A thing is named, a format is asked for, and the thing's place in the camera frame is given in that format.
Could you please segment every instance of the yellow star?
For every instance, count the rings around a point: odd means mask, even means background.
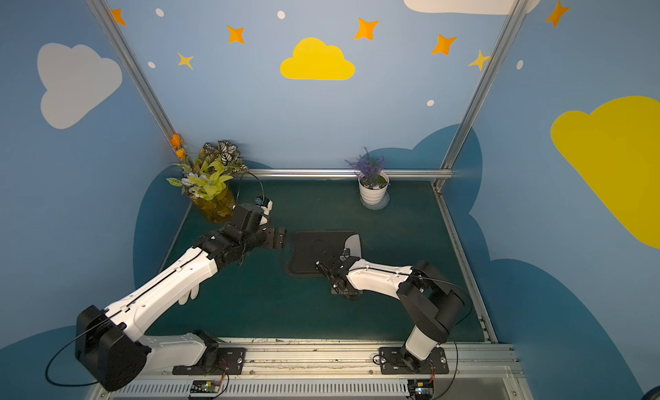
[[[360,30],[358,31],[358,34],[355,35],[355,40],[358,40],[361,37],[366,37],[368,40],[374,40],[374,28],[375,25],[378,24],[378,21],[365,22],[361,18],[358,19],[360,19]]]
[[[243,31],[245,28],[240,28],[240,29],[234,29],[231,26],[227,26],[227,29],[229,29],[229,43],[233,43],[235,41],[245,43],[243,41]]]
[[[453,43],[453,41],[457,40],[457,37],[452,37],[451,39],[448,39],[442,35],[438,35],[438,46],[436,46],[435,49],[433,49],[433,52],[431,52],[431,55],[435,55],[436,53],[444,53],[445,55],[450,54],[450,46]]]
[[[557,2],[557,6],[554,8],[554,12],[550,15],[548,20],[546,22],[552,22],[554,27],[557,27],[557,23],[559,23],[559,19],[564,16],[564,13],[566,13],[570,9],[569,7],[562,7],[562,1],[559,0]]]
[[[112,16],[115,18],[118,24],[126,25],[126,22],[121,18],[121,9],[111,10]]]
[[[479,66],[479,70],[483,70],[484,68],[484,62],[490,59],[490,56],[483,56],[481,54],[481,50],[479,51],[479,57],[476,58],[476,60],[472,63],[470,63],[468,66]]]
[[[190,66],[190,59],[194,58],[194,56],[184,57],[181,53],[179,53],[179,57],[181,58],[179,65],[187,65],[190,69],[193,68],[193,66]]]

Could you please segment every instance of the vent grille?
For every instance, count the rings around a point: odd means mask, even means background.
[[[397,397],[409,396],[399,379],[231,379],[224,397]],[[111,399],[187,399],[189,380],[134,380]]]
[[[187,380],[133,380],[127,386],[113,391],[112,399],[134,399],[134,398],[186,398],[190,392],[191,384]]]
[[[396,380],[260,380],[232,381],[231,397],[408,396],[406,384]]]

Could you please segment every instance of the potted plant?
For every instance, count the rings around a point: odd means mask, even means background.
[[[373,158],[369,156],[367,148],[364,150],[366,154],[356,162],[346,162],[349,163],[352,169],[359,172],[358,186],[360,187],[362,204],[370,209],[381,209],[389,201],[389,195],[387,195],[389,177],[383,172],[385,158],[382,156]]]
[[[234,212],[235,199],[227,181],[235,173],[248,170],[238,148],[226,140],[219,140],[217,145],[208,142],[192,160],[178,134],[174,134],[170,143],[181,160],[174,165],[182,169],[183,175],[180,180],[168,178],[168,182],[181,187],[181,193],[199,207],[208,221],[219,224],[229,220]]]

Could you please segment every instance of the white flower pot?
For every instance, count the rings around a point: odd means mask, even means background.
[[[389,177],[384,172],[381,172],[380,175],[383,178],[385,178],[385,181],[387,181],[387,185],[385,185],[383,188],[379,188],[378,190],[370,190],[369,188],[361,184],[360,178],[362,177],[362,174],[360,174],[358,178],[358,186],[360,187],[360,197],[362,198],[362,202],[365,203],[366,205],[378,204],[380,201],[383,200],[383,197],[387,192],[387,187],[389,186]]]

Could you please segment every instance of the black mouse pad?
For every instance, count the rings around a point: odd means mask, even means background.
[[[322,277],[316,262],[332,265],[344,252],[344,245],[355,231],[296,231],[287,234],[286,244],[293,247],[291,258],[282,261],[286,274],[295,278]]]

